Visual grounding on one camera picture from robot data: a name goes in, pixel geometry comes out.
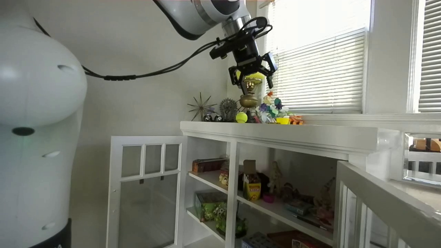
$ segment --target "yellow ball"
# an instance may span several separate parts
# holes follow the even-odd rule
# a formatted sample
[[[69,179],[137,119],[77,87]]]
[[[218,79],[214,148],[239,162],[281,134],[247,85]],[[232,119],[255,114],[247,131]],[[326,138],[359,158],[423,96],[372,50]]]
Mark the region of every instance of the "yellow ball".
[[[245,122],[247,122],[247,120],[248,120],[248,116],[247,116],[247,114],[245,114],[244,112],[239,112],[239,113],[236,115],[236,121],[237,121],[237,123],[245,123]]]

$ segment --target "cabinet door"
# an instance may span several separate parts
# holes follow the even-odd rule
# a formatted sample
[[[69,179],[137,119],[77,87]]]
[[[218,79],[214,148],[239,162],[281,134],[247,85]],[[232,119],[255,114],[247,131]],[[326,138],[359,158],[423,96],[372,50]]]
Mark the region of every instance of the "cabinet door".
[[[113,136],[110,149],[106,247],[181,248],[187,137]]]
[[[441,247],[440,211],[398,189],[394,183],[380,180],[348,162],[338,162],[334,247]],[[385,245],[371,242],[372,216],[386,226]]]

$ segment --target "window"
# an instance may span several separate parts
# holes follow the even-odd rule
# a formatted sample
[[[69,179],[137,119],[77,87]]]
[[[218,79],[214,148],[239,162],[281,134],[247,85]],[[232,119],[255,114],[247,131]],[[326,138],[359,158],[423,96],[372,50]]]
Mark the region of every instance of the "window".
[[[370,0],[276,0],[266,50],[274,93],[295,113],[361,113]]]
[[[424,9],[419,95],[420,112],[441,112],[441,0],[427,0]]]

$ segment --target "metal star ornament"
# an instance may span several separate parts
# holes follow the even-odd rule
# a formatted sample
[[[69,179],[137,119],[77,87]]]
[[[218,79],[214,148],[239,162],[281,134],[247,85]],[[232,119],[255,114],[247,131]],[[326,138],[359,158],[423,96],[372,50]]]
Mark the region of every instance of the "metal star ornament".
[[[204,115],[207,114],[207,111],[208,111],[211,107],[217,105],[217,104],[208,104],[208,105],[206,105],[207,102],[208,102],[208,100],[210,100],[210,98],[211,98],[211,96],[208,97],[207,100],[205,100],[204,102],[202,102],[202,93],[199,92],[199,101],[196,100],[195,97],[193,97],[193,99],[196,101],[196,105],[193,105],[193,104],[187,103],[187,105],[194,107],[194,109],[190,110],[189,112],[196,111],[196,114],[194,115],[193,119],[191,119],[192,121],[196,118],[196,116],[198,116],[198,114],[201,115],[201,121],[202,121],[202,118],[204,117]]]

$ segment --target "cabinet top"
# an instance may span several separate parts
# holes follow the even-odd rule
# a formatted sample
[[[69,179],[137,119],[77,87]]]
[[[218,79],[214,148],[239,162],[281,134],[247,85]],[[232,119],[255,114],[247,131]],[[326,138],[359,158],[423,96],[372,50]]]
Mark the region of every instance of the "cabinet top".
[[[331,125],[240,124],[181,121],[184,135],[248,143],[347,160],[400,145],[396,130]]]

